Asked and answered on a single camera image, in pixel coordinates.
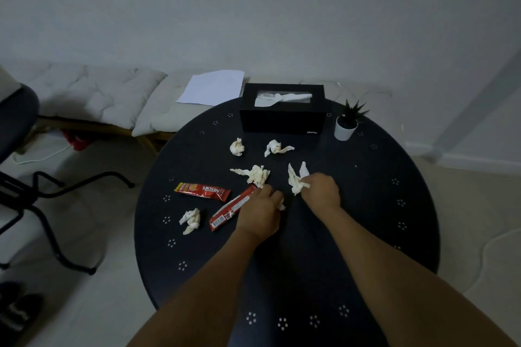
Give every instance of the black slipper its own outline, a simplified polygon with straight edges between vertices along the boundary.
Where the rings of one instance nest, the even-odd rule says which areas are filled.
[[[34,293],[22,296],[0,313],[2,347],[11,347],[18,341],[23,331],[38,317],[42,306],[42,295]]]
[[[5,281],[0,283],[0,313],[22,294],[23,286],[19,282]]]

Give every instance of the person's left arm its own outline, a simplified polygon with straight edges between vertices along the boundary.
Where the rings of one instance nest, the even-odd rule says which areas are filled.
[[[143,325],[128,347],[228,344],[244,271],[257,245],[279,229],[282,193],[271,192],[265,185],[252,194],[223,248]]]

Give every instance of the black metal chair base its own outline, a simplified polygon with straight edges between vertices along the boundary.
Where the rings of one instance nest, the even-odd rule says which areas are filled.
[[[133,182],[130,182],[125,176],[123,176],[120,173],[105,172],[105,173],[100,173],[95,176],[92,176],[91,178],[83,180],[82,182],[79,182],[68,188],[62,189],[61,191],[58,191],[55,193],[44,193],[44,192],[41,192],[38,190],[38,182],[39,182],[38,177],[40,177],[40,176],[51,181],[52,183],[56,184],[59,187],[65,186],[64,182],[59,181],[44,172],[35,172],[33,174],[32,187],[27,186],[24,183],[22,183],[16,179],[13,179],[12,177],[0,172],[0,186],[4,186],[5,188],[11,189],[15,193],[18,193],[18,197],[13,198],[13,197],[7,195],[6,193],[0,192],[0,203],[18,210],[18,215],[14,219],[9,221],[7,224],[5,224],[2,228],[0,228],[0,234],[4,233],[10,227],[15,225],[19,220],[21,220],[24,215],[24,210],[29,210],[30,212],[34,213],[36,215],[36,217],[38,217],[38,219],[40,220],[40,223],[42,224],[45,235],[47,236],[47,239],[49,240],[50,248],[53,250],[54,256],[58,260],[58,262],[60,262],[63,266],[65,266],[68,269],[71,269],[73,271],[82,271],[82,272],[87,273],[88,275],[92,276],[97,270],[96,267],[86,267],[86,266],[76,265],[75,263],[71,262],[67,257],[65,257],[65,255],[63,254],[63,252],[61,251],[61,249],[59,247],[58,241],[56,240],[56,236],[54,236],[54,232],[49,225],[49,221],[47,220],[47,217],[38,207],[33,206],[33,203],[36,201],[37,198],[55,198],[55,197],[64,195],[66,193],[69,193],[71,191],[74,191],[75,189],[80,188],[82,186],[90,184],[91,182],[94,182],[100,178],[108,177],[108,176],[114,176],[114,177],[119,178],[129,188],[133,188],[135,186],[135,184]],[[10,264],[8,264],[8,263],[0,263],[0,269],[8,269],[9,267],[10,267]]]

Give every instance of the red object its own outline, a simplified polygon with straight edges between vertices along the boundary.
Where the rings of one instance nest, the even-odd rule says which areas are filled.
[[[226,199],[228,199],[228,195],[231,193],[229,189],[203,184],[191,184],[189,182],[180,182],[174,191],[198,196],[200,198],[218,199],[221,202],[225,202]]]
[[[76,151],[83,151],[85,148],[91,144],[95,138],[90,136],[86,132],[77,132],[74,130],[62,129],[62,133],[69,142],[69,144]]]
[[[238,197],[231,199],[231,201],[218,209],[212,218],[210,218],[210,229],[212,232],[237,214],[244,203],[250,200],[253,191],[255,191],[255,186],[252,184]]]

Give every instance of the hand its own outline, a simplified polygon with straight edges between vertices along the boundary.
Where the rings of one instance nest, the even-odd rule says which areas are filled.
[[[236,231],[248,233],[258,240],[257,243],[279,230],[280,211],[277,206],[284,196],[280,191],[271,194],[272,191],[268,184],[262,190],[257,188],[239,212]]]
[[[314,173],[304,177],[301,181],[311,184],[311,188],[302,188],[302,199],[311,211],[324,222],[330,209],[340,207],[340,194],[335,180],[331,176]]]

